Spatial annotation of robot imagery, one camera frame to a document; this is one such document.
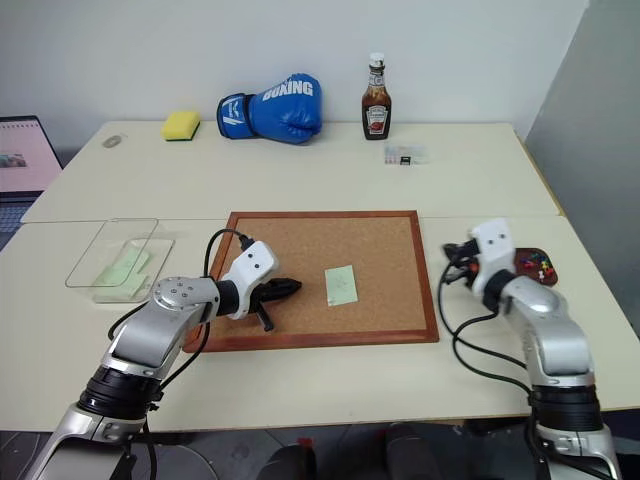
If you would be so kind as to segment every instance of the boxing glove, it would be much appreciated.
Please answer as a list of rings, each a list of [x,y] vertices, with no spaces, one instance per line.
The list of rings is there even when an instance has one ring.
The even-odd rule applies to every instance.
[[[265,137],[303,143],[322,129],[322,90],[306,73],[257,95],[236,93],[218,103],[218,128],[227,138]]]

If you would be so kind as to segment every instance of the yellow sponge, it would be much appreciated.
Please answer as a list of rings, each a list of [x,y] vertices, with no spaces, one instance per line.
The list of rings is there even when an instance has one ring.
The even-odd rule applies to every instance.
[[[200,125],[198,112],[173,112],[164,122],[162,137],[165,140],[191,140]]]

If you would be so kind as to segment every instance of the ketchup bottle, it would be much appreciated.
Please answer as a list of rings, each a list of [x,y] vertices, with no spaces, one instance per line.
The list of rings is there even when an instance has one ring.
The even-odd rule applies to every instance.
[[[384,140],[391,125],[391,97],[384,86],[384,54],[369,55],[369,86],[362,96],[362,128],[367,140]]]

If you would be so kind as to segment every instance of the laptop screen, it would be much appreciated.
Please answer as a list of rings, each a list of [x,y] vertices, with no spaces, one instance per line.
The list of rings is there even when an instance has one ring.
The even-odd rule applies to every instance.
[[[38,118],[0,118],[0,195],[44,191],[62,168]]]

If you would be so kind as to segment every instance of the clear plastic tray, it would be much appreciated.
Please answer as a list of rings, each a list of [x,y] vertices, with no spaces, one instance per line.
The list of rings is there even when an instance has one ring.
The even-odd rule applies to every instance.
[[[144,300],[164,265],[173,240],[162,238],[155,218],[114,218],[102,224],[65,285],[96,303]]]

